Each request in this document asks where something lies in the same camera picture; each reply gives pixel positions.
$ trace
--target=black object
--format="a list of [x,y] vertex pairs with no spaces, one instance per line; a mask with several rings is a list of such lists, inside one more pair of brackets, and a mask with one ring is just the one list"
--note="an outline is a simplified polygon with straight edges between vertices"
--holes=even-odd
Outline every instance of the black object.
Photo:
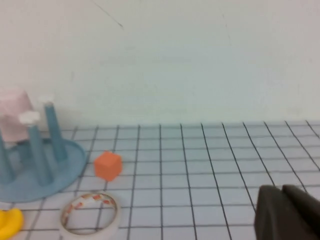
[[320,240],[320,202],[293,185],[260,187],[254,228],[257,240]]

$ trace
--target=grid paper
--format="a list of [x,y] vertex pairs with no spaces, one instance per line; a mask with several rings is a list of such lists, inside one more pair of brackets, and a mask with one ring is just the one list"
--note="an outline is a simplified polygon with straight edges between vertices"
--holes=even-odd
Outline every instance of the grid paper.
[[[62,240],[60,208],[82,193],[107,190],[122,206],[113,240],[254,240],[260,185],[293,184],[320,199],[319,134],[320,121],[63,130],[87,152],[82,175],[51,197],[0,208],[23,210],[14,240]],[[123,171],[112,182],[94,174],[93,161],[105,150],[122,156]],[[98,231],[112,217],[102,205],[76,212],[72,225],[81,232]]]

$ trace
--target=blue circular base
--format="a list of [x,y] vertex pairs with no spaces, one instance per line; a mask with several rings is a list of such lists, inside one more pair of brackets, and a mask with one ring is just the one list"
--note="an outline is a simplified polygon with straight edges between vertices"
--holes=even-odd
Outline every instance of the blue circular base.
[[0,202],[23,203],[31,202],[53,195],[71,185],[83,172],[87,158],[83,148],[77,143],[64,139],[68,154],[67,160],[57,162],[51,140],[43,140],[43,147],[53,172],[53,183],[40,186],[37,181],[35,168],[32,166],[33,159],[27,159],[30,164],[22,165],[16,146],[8,150],[8,157],[12,163],[16,178],[9,184],[0,184]]

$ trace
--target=pink block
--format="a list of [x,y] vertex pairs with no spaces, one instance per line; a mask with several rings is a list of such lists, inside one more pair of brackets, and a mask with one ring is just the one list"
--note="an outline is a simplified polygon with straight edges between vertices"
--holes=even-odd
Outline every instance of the pink block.
[[27,128],[19,122],[18,116],[32,110],[25,90],[18,87],[0,89],[0,129],[5,142],[28,139]]

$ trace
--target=tape roll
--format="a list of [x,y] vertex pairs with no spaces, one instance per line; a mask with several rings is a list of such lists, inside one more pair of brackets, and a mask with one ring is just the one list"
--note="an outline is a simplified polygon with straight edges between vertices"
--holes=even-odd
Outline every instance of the tape roll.
[[[115,214],[112,222],[105,228],[91,234],[78,234],[67,229],[67,223],[72,211],[81,209],[84,205],[102,202],[114,208]],[[58,228],[65,240],[107,240],[118,230],[121,217],[121,207],[117,199],[108,192],[95,192],[83,194],[69,202],[60,213]]]

